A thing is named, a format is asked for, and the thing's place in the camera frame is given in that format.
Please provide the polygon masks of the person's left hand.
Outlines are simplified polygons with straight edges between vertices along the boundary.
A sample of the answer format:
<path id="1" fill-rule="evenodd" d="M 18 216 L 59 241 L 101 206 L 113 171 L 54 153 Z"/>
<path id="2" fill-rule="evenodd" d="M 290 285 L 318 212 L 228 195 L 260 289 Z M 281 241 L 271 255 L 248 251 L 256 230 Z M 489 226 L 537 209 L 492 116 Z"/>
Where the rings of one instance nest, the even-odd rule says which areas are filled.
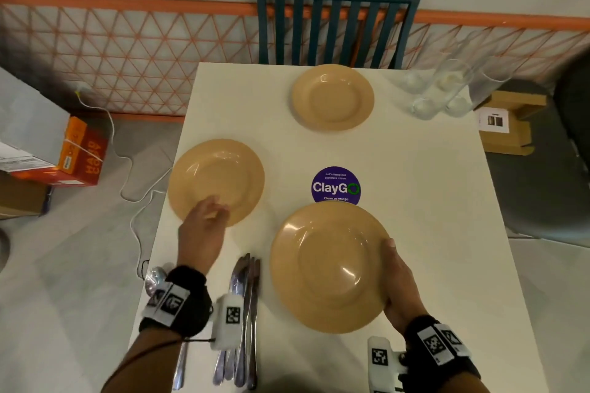
<path id="1" fill-rule="evenodd" d="M 211 227 L 218 196 L 208 196 L 190 210 L 178 229 L 177 266 L 187 266 L 206 276 L 216 262 L 224 242 L 226 228 Z"/>

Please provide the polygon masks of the person's right hand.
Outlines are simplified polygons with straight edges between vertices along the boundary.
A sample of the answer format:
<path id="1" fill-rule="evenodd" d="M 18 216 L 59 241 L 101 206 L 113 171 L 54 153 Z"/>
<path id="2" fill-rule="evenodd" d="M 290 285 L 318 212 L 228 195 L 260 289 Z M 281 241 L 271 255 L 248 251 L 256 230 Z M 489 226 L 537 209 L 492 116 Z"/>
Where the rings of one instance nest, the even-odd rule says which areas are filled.
<path id="1" fill-rule="evenodd" d="M 387 295 L 384 314 L 394 329 L 404 335 L 414 319 L 428 312 L 412 271 L 400 255 L 398 261 L 398 265 L 382 265 L 382 283 Z"/>

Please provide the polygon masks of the tan plate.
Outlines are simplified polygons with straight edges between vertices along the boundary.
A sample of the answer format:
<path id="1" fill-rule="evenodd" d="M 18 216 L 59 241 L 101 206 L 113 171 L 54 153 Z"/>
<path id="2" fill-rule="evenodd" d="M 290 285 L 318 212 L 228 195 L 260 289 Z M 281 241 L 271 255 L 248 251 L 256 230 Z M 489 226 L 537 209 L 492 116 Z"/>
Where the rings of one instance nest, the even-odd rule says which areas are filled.
<path id="1" fill-rule="evenodd" d="M 296 210 L 271 244 L 269 270 L 284 307 L 303 325 L 350 333 L 383 311 L 381 244 L 389 235 L 366 210 L 322 201 Z"/>
<path id="2" fill-rule="evenodd" d="M 290 107 L 306 128 L 320 132 L 346 131 L 372 114 L 372 85 L 358 71 L 339 64 L 307 68 L 294 82 Z"/>
<path id="3" fill-rule="evenodd" d="M 257 206 L 265 185 L 265 172 L 257 154 L 231 139 L 213 139 L 185 152 L 174 164 L 167 196 L 181 220 L 208 196 L 218 196 L 230 208 L 233 226 Z"/>

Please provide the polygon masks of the person's right forearm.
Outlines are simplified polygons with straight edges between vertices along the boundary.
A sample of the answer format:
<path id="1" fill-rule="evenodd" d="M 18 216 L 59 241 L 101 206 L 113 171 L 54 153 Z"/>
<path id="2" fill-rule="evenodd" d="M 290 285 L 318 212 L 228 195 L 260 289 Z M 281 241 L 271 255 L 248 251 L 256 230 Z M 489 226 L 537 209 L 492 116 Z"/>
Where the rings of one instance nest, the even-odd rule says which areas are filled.
<path id="1" fill-rule="evenodd" d="M 473 373 L 462 372 L 453 379 L 456 393 L 491 393 L 481 379 Z"/>

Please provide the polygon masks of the purple round sticker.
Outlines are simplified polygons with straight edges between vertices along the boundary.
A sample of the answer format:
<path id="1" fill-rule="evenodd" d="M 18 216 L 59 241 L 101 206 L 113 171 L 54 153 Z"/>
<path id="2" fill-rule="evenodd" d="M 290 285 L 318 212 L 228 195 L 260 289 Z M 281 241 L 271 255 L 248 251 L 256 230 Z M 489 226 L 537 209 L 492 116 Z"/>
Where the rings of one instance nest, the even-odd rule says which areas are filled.
<path id="1" fill-rule="evenodd" d="M 357 205 L 362 189 L 358 178 L 350 170 L 340 166 L 329 166 L 315 175 L 311 193 L 315 203 L 341 201 Z"/>

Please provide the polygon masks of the black wrist band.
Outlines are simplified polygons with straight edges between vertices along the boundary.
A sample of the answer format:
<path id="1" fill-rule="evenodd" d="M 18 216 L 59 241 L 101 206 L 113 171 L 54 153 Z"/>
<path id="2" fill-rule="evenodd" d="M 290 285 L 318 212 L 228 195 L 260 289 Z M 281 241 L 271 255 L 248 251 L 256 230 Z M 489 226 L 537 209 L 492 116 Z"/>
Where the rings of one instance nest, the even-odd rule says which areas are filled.
<path id="1" fill-rule="evenodd" d="M 178 266 L 148 300 L 138 331 L 156 328 L 171 330 L 182 338 L 194 337 L 205 328 L 211 310 L 205 275 Z"/>
<path id="2" fill-rule="evenodd" d="M 437 393 L 452 377 L 469 373 L 481 379 L 464 342 L 446 324 L 430 315 L 413 319 L 403 335 L 407 349 L 405 374 L 399 375 L 405 393 Z"/>

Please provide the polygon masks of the silver table knife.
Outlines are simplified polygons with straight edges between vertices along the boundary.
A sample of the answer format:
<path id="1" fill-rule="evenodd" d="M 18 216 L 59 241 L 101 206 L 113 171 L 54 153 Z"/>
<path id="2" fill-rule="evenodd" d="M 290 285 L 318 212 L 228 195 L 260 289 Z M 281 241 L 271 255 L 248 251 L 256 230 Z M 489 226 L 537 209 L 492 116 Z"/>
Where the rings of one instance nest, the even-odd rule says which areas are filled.
<path id="1" fill-rule="evenodd" d="M 247 253 L 242 259 L 243 268 L 240 270 L 238 275 L 237 294 L 242 296 L 243 308 L 242 308 L 242 319 L 241 319 L 241 336 L 240 344 L 235 352 L 234 356 L 234 385 L 236 387 L 243 387 L 246 383 L 246 337 L 247 337 L 247 318 L 248 318 L 248 307 L 250 305 L 250 297 L 248 294 L 248 278 L 250 275 L 250 265 L 252 257 L 250 253 Z"/>
<path id="2" fill-rule="evenodd" d="M 250 276 L 250 308 L 248 313 L 249 331 L 248 331 L 248 357 L 247 357 L 247 381 L 246 387 L 249 391 L 254 391 L 258 384 L 257 374 L 257 313 L 258 297 L 260 290 L 261 260 L 251 259 L 251 276 Z"/>

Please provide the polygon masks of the black right wrist band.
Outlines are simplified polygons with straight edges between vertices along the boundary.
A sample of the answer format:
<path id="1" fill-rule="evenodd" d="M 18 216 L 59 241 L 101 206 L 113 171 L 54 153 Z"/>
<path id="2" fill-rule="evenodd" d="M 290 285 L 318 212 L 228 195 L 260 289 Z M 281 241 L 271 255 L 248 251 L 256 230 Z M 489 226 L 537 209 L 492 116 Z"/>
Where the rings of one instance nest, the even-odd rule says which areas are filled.
<path id="1" fill-rule="evenodd" d="M 405 374 L 399 375 L 405 393 L 437 393 L 452 377 L 469 373 L 481 379 L 464 342 L 446 324 L 430 315 L 413 319 L 403 335 L 407 349 Z"/>

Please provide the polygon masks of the clear drinking glass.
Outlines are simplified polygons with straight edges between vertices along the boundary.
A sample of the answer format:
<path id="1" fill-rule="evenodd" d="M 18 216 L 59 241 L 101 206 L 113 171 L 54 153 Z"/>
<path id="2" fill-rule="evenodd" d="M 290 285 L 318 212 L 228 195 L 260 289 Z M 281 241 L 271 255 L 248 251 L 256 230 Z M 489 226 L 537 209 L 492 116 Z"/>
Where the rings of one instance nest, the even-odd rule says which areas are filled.
<path id="1" fill-rule="evenodd" d="M 423 93 L 431 84 L 432 79 L 446 60 L 444 54 L 431 54 L 417 59 L 401 82 L 401 88 L 412 95 Z"/>
<path id="2" fill-rule="evenodd" d="M 467 96 L 455 95 L 446 104 L 443 112 L 455 118 L 465 116 L 488 99 L 492 92 L 512 77 L 512 74 L 513 70 L 505 67 L 486 66 L 480 68 L 468 84 L 469 94 Z"/>
<path id="3" fill-rule="evenodd" d="M 456 93 L 467 86 L 474 75 L 473 66 L 461 59 L 447 59 L 439 65 L 434 85 L 440 91 Z"/>
<path id="4" fill-rule="evenodd" d="M 409 112 L 420 120 L 431 120 L 443 110 L 452 94 L 451 90 L 444 90 L 440 85 L 432 84 L 411 103 Z"/>

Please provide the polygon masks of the orange paper box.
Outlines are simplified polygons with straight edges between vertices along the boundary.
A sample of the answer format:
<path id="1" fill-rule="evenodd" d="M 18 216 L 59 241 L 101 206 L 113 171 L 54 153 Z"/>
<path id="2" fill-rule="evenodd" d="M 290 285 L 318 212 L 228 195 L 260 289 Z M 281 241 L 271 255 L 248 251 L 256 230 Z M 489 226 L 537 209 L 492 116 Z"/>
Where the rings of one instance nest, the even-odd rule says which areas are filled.
<path id="1" fill-rule="evenodd" d="M 30 162 L 17 164 L 6 173 L 19 180 L 59 187 L 92 187 L 99 182 L 108 140 L 78 117 L 71 116 L 64 133 L 60 158 L 56 165 Z"/>

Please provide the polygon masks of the brown cardboard box white label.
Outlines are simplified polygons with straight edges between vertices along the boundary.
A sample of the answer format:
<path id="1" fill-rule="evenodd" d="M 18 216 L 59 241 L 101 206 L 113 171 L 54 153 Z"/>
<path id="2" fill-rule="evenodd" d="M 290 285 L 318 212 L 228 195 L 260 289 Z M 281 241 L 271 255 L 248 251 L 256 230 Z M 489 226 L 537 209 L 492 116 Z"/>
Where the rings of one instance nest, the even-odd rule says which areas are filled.
<path id="1" fill-rule="evenodd" d="M 480 138 L 485 152 L 516 156 L 533 153 L 529 116 L 542 111 L 548 97 L 535 93 L 494 91 L 475 110 Z"/>

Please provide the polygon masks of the orange lattice fence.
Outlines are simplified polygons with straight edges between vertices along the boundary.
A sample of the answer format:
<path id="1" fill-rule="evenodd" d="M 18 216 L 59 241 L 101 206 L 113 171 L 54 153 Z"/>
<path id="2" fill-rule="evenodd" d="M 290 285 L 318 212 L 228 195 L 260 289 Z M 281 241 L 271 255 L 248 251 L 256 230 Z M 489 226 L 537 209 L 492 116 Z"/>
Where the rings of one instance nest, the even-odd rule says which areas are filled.
<path id="1" fill-rule="evenodd" d="M 546 82 L 590 47 L 590 17 L 419 9 L 402 69 L 469 39 Z M 258 63 L 256 2 L 0 0 L 1 66 L 56 103 L 185 116 L 200 63 Z"/>

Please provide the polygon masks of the plain brown cardboard box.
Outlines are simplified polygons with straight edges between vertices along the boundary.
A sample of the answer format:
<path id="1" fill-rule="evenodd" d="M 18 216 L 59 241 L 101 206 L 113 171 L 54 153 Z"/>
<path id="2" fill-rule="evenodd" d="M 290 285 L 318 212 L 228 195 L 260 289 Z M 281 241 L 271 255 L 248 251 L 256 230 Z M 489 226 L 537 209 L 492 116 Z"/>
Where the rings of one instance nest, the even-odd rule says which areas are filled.
<path id="1" fill-rule="evenodd" d="M 49 209 L 52 191 L 51 186 L 0 171 L 0 221 L 43 216 Z"/>

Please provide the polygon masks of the grey white box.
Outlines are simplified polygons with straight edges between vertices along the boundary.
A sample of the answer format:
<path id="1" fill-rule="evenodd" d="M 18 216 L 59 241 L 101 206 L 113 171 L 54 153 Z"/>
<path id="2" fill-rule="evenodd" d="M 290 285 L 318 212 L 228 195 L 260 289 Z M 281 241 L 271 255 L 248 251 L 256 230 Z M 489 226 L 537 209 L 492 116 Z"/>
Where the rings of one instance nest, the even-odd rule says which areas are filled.
<path id="1" fill-rule="evenodd" d="M 56 166 L 70 114 L 0 68 L 0 171 Z"/>

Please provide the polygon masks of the teal slatted chair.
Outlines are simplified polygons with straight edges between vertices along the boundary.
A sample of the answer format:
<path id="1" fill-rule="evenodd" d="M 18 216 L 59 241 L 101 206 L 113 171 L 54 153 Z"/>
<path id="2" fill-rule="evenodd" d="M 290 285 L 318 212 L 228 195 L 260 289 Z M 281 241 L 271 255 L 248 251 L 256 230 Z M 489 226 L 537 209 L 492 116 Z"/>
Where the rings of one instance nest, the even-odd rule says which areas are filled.
<path id="1" fill-rule="evenodd" d="M 402 69 L 421 0 L 257 0 L 258 63 Z"/>

